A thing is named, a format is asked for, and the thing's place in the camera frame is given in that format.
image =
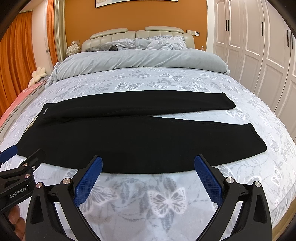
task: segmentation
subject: black garment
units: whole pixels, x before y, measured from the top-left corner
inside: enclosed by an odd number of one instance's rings
[[[193,170],[198,154],[215,166],[264,152],[251,123],[147,116],[234,107],[224,93],[190,91],[105,93],[45,104],[17,143],[18,154],[41,148],[46,163],[74,169],[98,155],[103,172],[169,173]]]

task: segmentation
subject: wardrobe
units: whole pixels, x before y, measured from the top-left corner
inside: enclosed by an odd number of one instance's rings
[[[213,52],[264,101],[296,142],[295,37],[266,0],[214,0]]]

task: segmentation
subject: orange wall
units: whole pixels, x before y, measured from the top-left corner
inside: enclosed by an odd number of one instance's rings
[[[128,28],[143,30],[147,26],[172,26],[200,32],[194,36],[195,48],[206,47],[206,0],[138,0],[95,8],[95,0],[65,0],[67,45],[79,40],[80,45],[95,33]]]

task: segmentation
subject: headboard cushion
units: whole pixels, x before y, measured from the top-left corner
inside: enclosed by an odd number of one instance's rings
[[[166,27],[166,26],[149,26],[145,30],[129,31],[127,28],[116,28],[103,32],[93,34],[86,40],[82,46],[81,51],[89,47],[96,46],[101,43],[108,43],[120,39],[134,39],[134,38],[149,38],[158,35],[183,36],[188,48],[194,48],[194,39],[191,34],[184,33],[180,28]]]

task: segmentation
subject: white wardrobe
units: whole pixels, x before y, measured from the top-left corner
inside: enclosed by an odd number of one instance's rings
[[[295,38],[266,0],[214,0],[213,52],[276,113],[296,141]]]

